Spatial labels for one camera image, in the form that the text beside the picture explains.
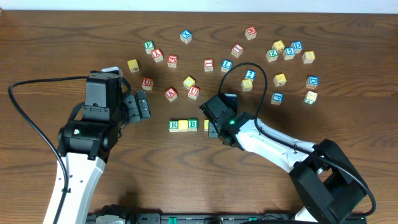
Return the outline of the green B block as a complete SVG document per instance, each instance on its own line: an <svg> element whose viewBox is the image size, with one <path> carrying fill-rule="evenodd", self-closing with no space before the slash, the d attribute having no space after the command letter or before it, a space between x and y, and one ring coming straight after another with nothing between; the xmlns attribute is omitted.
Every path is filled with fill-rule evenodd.
<svg viewBox="0 0 398 224"><path fill-rule="evenodd" d="M191 132L198 131L198 120L197 119L189 119L188 120L188 130Z"/></svg>

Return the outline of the green R block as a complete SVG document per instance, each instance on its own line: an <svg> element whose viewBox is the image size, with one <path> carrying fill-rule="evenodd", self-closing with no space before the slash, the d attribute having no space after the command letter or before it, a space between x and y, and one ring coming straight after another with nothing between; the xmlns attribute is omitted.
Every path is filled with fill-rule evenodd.
<svg viewBox="0 0 398 224"><path fill-rule="evenodd" d="M178 121L169 121L169 131L179 132Z"/></svg>

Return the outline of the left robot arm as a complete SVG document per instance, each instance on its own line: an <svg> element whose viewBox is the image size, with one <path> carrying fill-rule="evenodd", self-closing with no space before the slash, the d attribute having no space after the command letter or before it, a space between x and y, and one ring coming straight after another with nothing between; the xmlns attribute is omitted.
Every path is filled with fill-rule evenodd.
<svg viewBox="0 0 398 224"><path fill-rule="evenodd" d="M123 126L150 118L146 93L131 92L118 67L92 71L86 96L58 133L61 160L45 223L84 223L96 185Z"/></svg>

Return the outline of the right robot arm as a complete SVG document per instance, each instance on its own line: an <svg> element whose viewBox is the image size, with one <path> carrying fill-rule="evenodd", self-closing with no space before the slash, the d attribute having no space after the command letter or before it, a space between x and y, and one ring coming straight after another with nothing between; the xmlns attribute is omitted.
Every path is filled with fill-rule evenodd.
<svg viewBox="0 0 398 224"><path fill-rule="evenodd" d="M301 141L252 114L237 114L236 95L216 95L200 109L210 122L210 137L262 156L289 174L304 207L295 215L285 215L286 222L352 223L365 218L353 210L371 193L335 142Z"/></svg>

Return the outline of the red U block left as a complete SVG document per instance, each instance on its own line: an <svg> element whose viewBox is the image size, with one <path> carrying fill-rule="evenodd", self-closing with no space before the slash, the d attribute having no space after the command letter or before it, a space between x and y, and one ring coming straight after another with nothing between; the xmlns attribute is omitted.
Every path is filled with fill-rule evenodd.
<svg viewBox="0 0 398 224"><path fill-rule="evenodd" d="M141 85L144 90L152 90L154 81L152 78L143 78Z"/></svg>

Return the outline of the red e block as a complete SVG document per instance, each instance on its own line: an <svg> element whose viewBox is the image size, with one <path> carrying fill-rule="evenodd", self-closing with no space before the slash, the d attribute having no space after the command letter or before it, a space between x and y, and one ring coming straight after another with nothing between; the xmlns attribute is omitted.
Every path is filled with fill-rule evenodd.
<svg viewBox="0 0 398 224"><path fill-rule="evenodd" d="M254 38L257 36L257 30L256 30L256 28L255 28L254 26L248 27L248 28L245 30L245 36L246 36L247 40L252 40L252 39L254 39Z"/></svg>
<svg viewBox="0 0 398 224"><path fill-rule="evenodd" d="M178 57L176 55L169 55L167 65L170 68L176 68L178 64Z"/></svg>

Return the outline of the blue block lower right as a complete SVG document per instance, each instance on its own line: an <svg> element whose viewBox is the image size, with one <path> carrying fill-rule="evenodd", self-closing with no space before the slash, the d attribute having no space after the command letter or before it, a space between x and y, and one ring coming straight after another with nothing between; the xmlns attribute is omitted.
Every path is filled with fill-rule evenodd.
<svg viewBox="0 0 398 224"><path fill-rule="evenodd" d="M284 99L283 93L274 92L272 94L271 104L280 105L283 102L283 99Z"/></svg>

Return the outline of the blue L block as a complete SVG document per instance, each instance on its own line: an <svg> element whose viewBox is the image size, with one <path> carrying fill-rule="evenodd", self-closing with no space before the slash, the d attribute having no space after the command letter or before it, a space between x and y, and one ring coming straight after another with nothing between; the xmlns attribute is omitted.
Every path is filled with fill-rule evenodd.
<svg viewBox="0 0 398 224"><path fill-rule="evenodd" d="M233 65L232 61L223 60L221 64L221 71L224 73L228 72L232 68L232 65Z"/></svg>

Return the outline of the green F block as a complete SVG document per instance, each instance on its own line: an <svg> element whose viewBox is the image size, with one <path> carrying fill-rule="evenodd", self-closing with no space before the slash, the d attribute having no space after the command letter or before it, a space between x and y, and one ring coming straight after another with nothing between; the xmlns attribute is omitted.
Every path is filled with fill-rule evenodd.
<svg viewBox="0 0 398 224"><path fill-rule="evenodd" d="M144 48L146 50L146 54L151 54L151 52L155 50L154 42L152 40L144 42Z"/></svg>

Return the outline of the red I block upper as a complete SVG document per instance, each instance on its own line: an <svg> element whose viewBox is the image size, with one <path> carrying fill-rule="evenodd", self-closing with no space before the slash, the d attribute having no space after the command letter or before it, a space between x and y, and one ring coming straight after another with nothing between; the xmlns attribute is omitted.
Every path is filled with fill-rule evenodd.
<svg viewBox="0 0 398 224"><path fill-rule="evenodd" d="M234 45L234 47L231 49L231 54L235 56L236 58L239 58L240 55L243 53L244 47L240 44Z"/></svg>

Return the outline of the red E block top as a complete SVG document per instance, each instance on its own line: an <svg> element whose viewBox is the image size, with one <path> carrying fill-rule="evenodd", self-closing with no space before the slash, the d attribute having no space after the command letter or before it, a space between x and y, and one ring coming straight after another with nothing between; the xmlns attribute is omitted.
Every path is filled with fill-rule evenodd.
<svg viewBox="0 0 398 224"><path fill-rule="evenodd" d="M245 36L246 36L247 40L252 40L252 39L254 39L254 38L257 36L257 30L256 30L256 28L255 28L254 26L248 27L248 28L245 30Z"/></svg>

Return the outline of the blue d block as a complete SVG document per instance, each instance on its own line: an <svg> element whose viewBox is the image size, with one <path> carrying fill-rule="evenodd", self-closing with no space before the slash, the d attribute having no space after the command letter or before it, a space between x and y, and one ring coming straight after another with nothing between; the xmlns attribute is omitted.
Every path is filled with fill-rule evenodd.
<svg viewBox="0 0 398 224"><path fill-rule="evenodd" d="M295 54L299 54L303 49L301 41L294 41L291 43L290 46L294 49Z"/></svg>
<svg viewBox="0 0 398 224"><path fill-rule="evenodd" d="M319 84L319 78L316 76L309 76L306 80L306 88L316 89Z"/></svg>

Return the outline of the blue D block upper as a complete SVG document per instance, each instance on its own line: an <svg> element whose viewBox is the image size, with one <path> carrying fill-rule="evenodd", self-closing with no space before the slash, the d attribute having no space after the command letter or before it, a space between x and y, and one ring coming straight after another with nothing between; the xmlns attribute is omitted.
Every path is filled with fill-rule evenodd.
<svg viewBox="0 0 398 224"><path fill-rule="evenodd" d="M295 54L299 54L303 49L301 41L294 41L291 43L290 46L294 49Z"/></svg>

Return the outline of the yellow 8 block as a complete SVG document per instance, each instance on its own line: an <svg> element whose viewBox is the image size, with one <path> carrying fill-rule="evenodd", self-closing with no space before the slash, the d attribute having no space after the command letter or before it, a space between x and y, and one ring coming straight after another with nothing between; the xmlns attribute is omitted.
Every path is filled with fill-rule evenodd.
<svg viewBox="0 0 398 224"><path fill-rule="evenodd" d="M305 51L302 55L302 60L304 64L312 63L315 60L314 51Z"/></svg>

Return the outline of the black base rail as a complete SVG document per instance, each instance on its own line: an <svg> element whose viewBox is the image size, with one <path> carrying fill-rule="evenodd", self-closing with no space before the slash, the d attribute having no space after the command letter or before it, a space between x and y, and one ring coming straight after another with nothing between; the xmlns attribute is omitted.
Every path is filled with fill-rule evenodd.
<svg viewBox="0 0 398 224"><path fill-rule="evenodd" d="M288 214L268 213L265 215L161 215L158 213L137 213L116 215L97 213L88 215L86 224L130 223L130 224L261 224L261 223L311 223L297 221Z"/></svg>

